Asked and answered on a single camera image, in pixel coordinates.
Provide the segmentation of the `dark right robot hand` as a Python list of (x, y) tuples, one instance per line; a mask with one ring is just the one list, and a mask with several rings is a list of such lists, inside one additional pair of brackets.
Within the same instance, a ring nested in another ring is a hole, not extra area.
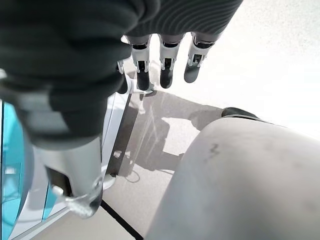
[(121, 38), (219, 35), (239, 0), (3, 0), (0, 97), (16, 115), (55, 193), (82, 218), (103, 194), (107, 98), (123, 83)]

